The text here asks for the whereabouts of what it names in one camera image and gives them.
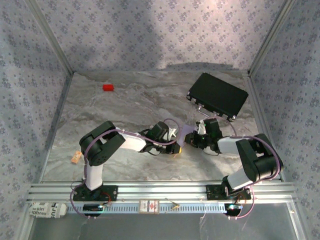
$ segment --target wall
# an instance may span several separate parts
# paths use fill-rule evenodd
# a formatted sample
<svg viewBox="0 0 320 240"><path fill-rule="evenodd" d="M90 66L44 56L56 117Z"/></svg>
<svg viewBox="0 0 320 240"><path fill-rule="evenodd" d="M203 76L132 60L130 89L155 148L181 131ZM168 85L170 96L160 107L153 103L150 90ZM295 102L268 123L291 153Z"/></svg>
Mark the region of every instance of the wall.
<svg viewBox="0 0 320 240"><path fill-rule="evenodd" d="M67 75L23 1L2 0L0 10L0 239L13 239Z"/></svg>
<svg viewBox="0 0 320 240"><path fill-rule="evenodd" d="M288 181L320 239L320 2L300 0L254 82Z"/></svg>
<svg viewBox="0 0 320 240"><path fill-rule="evenodd" d="M76 72L246 70L283 0L38 3Z"/></svg>

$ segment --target marble surface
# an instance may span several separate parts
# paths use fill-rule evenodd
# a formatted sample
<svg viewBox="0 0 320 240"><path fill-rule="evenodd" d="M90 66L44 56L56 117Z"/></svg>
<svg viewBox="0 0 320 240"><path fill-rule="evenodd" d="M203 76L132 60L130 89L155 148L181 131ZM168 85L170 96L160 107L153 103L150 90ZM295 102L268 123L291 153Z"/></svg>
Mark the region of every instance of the marble surface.
<svg viewBox="0 0 320 240"><path fill-rule="evenodd" d="M241 75L209 72L245 90ZM75 73L58 124L57 133L45 169L44 181L75 181L83 176L84 160L72 164L79 140L103 122L110 120L119 128L141 131L166 118L179 124L194 125L204 118L186 93L201 72L84 72ZM104 92L103 84L113 84L113 92ZM233 134L219 122L224 136ZM249 98L233 123L239 135L258 133ZM152 156L119 149L105 164L104 181L148 180L221 180L241 167L233 154L207 155L189 145L176 155Z"/></svg>

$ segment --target robotic arm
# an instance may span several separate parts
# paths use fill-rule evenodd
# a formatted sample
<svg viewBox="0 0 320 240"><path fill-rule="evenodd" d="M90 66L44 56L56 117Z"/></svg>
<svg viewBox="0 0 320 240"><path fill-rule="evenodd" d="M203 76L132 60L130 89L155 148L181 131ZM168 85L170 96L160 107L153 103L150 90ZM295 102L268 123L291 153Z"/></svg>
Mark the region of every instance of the robotic arm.
<svg viewBox="0 0 320 240"><path fill-rule="evenodd" d="M79 142L82 153L85 154L86 149L95 138L112 129L118 128L111 121L106 121L86 134ZM207 118L197 122L194 129L196 130L189 132L185 136L180 136L180 138L184 138L185 143L195 148L205 149L209 147L219 154L232 153L240 156L242 168L222 179L222 186L225 189L226 196L236 194L246 186L269 178L277 171L275 156L260 141L252 138L223 137L218 121L214 118ZM131 149L139 153L149 152L152 149L161 154L180 153L181 146L177 142L161 145L148 141L149 139L159 143L169 143L175 131L164 122L159 121L152 129L137 132L135 135L117 131L106 134L102 139L95 142L87 153L86 187L93 191L103 184L103 165L119 148ZM272 146L264 134L258 134L255 137ZM283 163L279 156L277 157L281 170Z"/></svg>

